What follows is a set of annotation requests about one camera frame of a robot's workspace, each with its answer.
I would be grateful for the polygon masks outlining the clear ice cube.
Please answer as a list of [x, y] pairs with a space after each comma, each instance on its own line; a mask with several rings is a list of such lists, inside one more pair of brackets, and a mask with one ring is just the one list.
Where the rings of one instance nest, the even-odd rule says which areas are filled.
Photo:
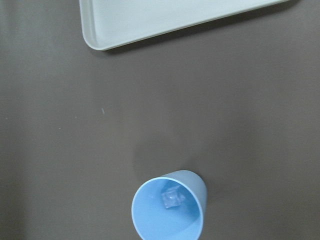
[[180, 187], [171, 187], [161, 193], [163, 205], [166, 209], [180, 206], [186, 199]]

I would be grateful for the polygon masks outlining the light blue plastic cup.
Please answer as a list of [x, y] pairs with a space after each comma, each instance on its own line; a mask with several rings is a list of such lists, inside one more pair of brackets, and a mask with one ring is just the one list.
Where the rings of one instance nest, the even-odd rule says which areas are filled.
[[146, 181], [131, 204], [137, 234], [143, 240], [198, 240], [204, 226], [207, 195], [203, 179], [189, 170]]

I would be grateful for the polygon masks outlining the cream rabbit tray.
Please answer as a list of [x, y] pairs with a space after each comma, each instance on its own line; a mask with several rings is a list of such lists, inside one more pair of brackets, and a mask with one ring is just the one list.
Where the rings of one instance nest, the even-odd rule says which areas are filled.
[[100, 52], [127, 51], [159, 36], [295, 0], [80, 0], [82, 37]]

